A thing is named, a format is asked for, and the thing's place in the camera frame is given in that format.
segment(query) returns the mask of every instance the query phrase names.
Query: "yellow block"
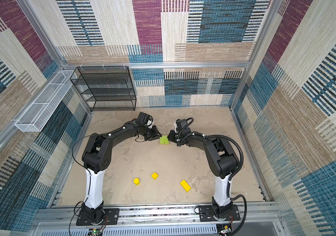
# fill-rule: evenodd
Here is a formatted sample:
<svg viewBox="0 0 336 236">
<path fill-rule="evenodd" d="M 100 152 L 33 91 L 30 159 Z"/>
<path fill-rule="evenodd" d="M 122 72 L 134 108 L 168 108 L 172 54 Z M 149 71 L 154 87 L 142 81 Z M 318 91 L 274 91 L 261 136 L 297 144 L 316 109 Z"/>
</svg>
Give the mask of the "yellow block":
<svg viewBox="0 0 336 236">
<path fill-rule="evenodd" d="M 152 177 L 153 179 L 156 179 L 158 176 L 159 176 L 159 175 L 156 174 L 156 172 L 154 172 L 154 173 L 151 175 L 151 177 Z"/>
<path fill-rule="evenodd" d="M 139 183 L 140 183 L 140 182 L 139 182 L 139 179 L 138 179 L 138 178 L 135 178 L 135 179 L 134 179 L 134 184 L 135 184 L 135 185 L 139 185 Z"/>
<path fill-rule="evenodd" d="M 184 189 L 188 192 L 191 187 L 188 185 L 188 183 L 183 179 L 181 182 L 180 182 L 181 186 L 184 187 Z"/>
</svg>

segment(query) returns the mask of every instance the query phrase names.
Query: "yellow cylinder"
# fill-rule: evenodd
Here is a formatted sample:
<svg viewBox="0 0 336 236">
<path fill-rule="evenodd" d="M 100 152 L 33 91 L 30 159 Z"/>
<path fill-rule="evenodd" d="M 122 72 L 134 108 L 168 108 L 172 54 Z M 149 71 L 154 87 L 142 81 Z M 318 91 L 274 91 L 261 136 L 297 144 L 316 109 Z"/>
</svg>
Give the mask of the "yellow cylinder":
<svg viewBox="0 0 336 236">
<path fill-rule="evenodd" d="M 139 185 L 139 179 L 138 179 L 138 178 L 135 178 L 135 179 L 134 179 L 134 184 L 135 184 L 135 185 Z"/>
</svg>

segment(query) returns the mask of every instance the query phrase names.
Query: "wire mesh shelf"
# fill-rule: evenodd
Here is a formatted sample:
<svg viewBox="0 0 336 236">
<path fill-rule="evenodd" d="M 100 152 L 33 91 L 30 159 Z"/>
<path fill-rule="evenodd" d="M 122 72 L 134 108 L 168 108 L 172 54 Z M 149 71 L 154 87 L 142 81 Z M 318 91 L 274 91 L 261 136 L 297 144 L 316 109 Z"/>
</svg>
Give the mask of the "wire mesh shelf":
<svg viewBox="0 0 336 236">
<path fill-rule="evenodd" d="M 71 78 L 91 111 L 135 111 L 130 71 L 126 66 L 77 67 Z"/>
<path fill-rule="evenodd" d="M 24 112 L 15 126 L 22 132 L 41 132 L 77 76 L 73 70 L 61 70 Z"/>
</svg>

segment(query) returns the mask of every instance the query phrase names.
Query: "patterned carpet wall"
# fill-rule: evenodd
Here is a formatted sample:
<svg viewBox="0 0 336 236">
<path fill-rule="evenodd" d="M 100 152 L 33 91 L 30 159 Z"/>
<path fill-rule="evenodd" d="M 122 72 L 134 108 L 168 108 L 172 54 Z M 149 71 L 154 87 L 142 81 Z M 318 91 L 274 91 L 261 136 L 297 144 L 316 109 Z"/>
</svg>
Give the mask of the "patterned carpet wall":
<svg viewBox="0 0 336 236">
<path fill-rule="evenodd" d="M 20 132 L 0 153 L 0 234 L 26 235 L 46 208 L 87 117 L 71 88 L 43 130 Z"/>
<path fill-rule="evenodd" d="M 292 235 L 336 235 L 336 1 L 284 0 L 234 109 Z"/>
<path fill-rule="evenodd" d="M 132 69 L 138 107 L 231 104 L 244 68 Z"/>
<path fill-rule="evenodd" d="M 0 1 L 0 131 L 56 69 L 17 2 Z"/>
<path fill-rule="evenodd" d="M 270 0 L 28 0 L 66 62 L 248 61 Z"/>
</svg>

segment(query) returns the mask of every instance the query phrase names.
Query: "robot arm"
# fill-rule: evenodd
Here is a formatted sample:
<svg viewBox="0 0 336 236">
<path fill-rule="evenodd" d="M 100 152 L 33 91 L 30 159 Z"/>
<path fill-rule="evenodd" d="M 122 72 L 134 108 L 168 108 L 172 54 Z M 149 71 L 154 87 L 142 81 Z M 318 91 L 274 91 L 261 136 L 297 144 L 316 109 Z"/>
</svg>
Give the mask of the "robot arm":
<svg viewBox="0 0 336 236">
<path fill-rule="evenodd" d="M 179 147 L 184 144 L 205 151 L 209 167 L 215 175 L 215 193 L 212 200 L 213 215 L 217 220 L 225 220 L 233 208 L 230 197 L 232 177 L 242 167 L 243 154 L 239 145 L 227 136 L 205 136 L 196 131 L 192 132 L 189 128 L 192 122 L 193 118 L 176 120 L 176 129 L 170 131 L 168 139 Z M 229 141 L 238 148 L 241 160 L 238 159 Z"/>
<path fill-rule="evenodd" d="M 87 186 L 84 204 L 81 206 L 77 226 L 97 225 L 104 219 L 102 184 L 105 169 L 108 168 L 112 149 L 122 141 L 142 135 L 145 141 L 152 141 L 161 137 L 153 124 L 152 116 L 139 113 L 137 119 L 126 122 L 122 127 L 104 134 L 92 134 L 85 147 L 82 161 L 87 172 Z"/>
<path fill-rule="evenodd" d="M 243 154 L 239 145 L 227 136 L 205 136 L 196 131 L 192 132 L 189 125 L 193 120 L 193 118 L 176 120 L 176 129 L 170 131 L 168 139 L 176 143 L 177 146 L 187 145 L 205 151 L 209 167 L 215 175 L 215 193 L 212 200 L 212 208 L 209 209 L 208 206 L 206 206 L 206 209 L 209 209 L 207 211 L 213 217 L 211 219 L 226 220 L 232 212 L 236 212 L 237 210 L 234 209 L 236 205 L 233 205 L 232 201 L 242 196 L 238 195 L 235 198 L 231 198 L 230 191 L 232 177 L 235 176 L 242 167 Z M 112 148 L 125 139 L 135 137 L 136 135 L 143 135 L 145 141 L 160 138 L 161 134 L 156 126 L 152 126 L 152 124 L 153 118 L 141 112 L 137 119 L 126 122 L 122 127 L 116 130 L 101 135 L 95 133 L 90 137 L 82 156 L 84 167 L 87 170 L 87 195 L 84 204 L 81 206 L 76 222 L 77 226 L 102 223 L 105 217 L 102 184 L 105 169 L 108 168 L 111 161 Z M 229 142 L 232 142 L 238 149 L 240 160 Z M 246 217 L 246 200 L 244 196 L 242 196 L 242 198 L 245 203 L 244 218 L 234 233 L 241 228 Z"/>
</svg>

